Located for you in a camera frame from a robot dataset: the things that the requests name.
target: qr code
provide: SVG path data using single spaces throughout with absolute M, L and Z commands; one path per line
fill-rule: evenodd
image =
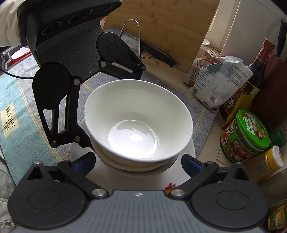
M 192 88 L 192 93 L 195 95 L 196 92 L 198 91 L 198 89 L 196 89 L 195 87 Z
M 209 99 L 210 99 L 213 103 L 216 102 L 216 99 L 215 99 L 213 96 L 211 96 Z

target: wooden cutting board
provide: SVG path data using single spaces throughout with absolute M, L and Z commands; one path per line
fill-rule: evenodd
M 188 72 L 212 22 L 220 0 L 122 0 L 110 13 L 104 31 L 122 28 L 129 19 L 141 27 L 141 38 L 168 53 L 177 68 Z M 128 22 L 124 29 L 138 37 L 138 26 Z

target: white cap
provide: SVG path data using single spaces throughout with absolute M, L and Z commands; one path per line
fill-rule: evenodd
M 281 158 L 281 153 L 279 151 L 279 147 L 276 145 L 272 148 L 272 156 L 276 166 L 279 168 L 283 167 L 284 164 Z

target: metal screw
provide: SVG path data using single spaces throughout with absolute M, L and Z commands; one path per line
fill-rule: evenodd
M 182 189 L 174 189 L 170 193 L 175 197 L 182 197 L 185 194 Z
M 57 146 L 58 146 L 58 144 L 57 144 L 57 142 L 56 141 L 53 141 L 52 143 L 51 143 L 51 147 L 52 148 L 57 148 Z
M 79 142 L 79 141 L 80 141 L 80 137 L 79 137 L 79 136 L 76 136 L 76 137 L 74 138 L 74 141 L 75 141 L 75 142 Z
M 105 67 L 106 66 L 106 63 L 104 61 L 101 61 L 101 67 Z
M 80 84 L 80 80 L 78 79 L 78 78 L 76 78 L 75 80 L 74 80 L 74 85 L 75 86 L 78 86 Z
M 102 197 L 104 195 L 106 195 L 107 191 L 104 190 L 104 189 L 94 189 L 92 191 L 92 194 L 94 194 L 95 196 L 98 196 L 98 197 Z

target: jar label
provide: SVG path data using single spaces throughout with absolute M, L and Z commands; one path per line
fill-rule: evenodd
M 256 135 L 260 140 L 266 138 L 265 131 L 262 129 L 261 124 L 258 123 L 252 115 L 243 113 L 241 116 L 245 121 L 245 126 L 249 133 L 254 136 Z
M 275 208 L 270 209 L 270 213 L 268 216 L 268 229 L 269 231 L 275 231 L 279 229 L 286 228 L 286 206 L 281 205 Z
M 239 140 L 234 121 L 228 125 L 221 135 L 222 149 L 233 162 L 245 162 L 255 155 L 250 153 Z

